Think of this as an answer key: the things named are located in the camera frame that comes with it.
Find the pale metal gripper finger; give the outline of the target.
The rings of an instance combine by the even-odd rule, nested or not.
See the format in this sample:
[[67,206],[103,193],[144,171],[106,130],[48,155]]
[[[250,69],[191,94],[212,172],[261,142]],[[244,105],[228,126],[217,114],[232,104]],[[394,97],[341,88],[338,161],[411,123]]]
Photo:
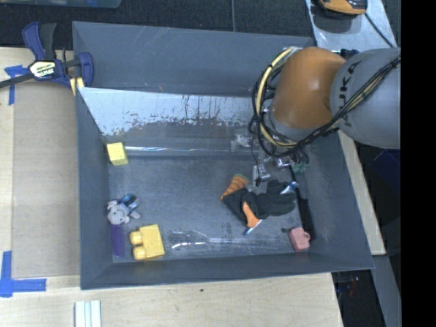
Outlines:
[[266,166],[254,166],[252,170],[253,184],[259,187],[261,183],[268,182],[271,178]]

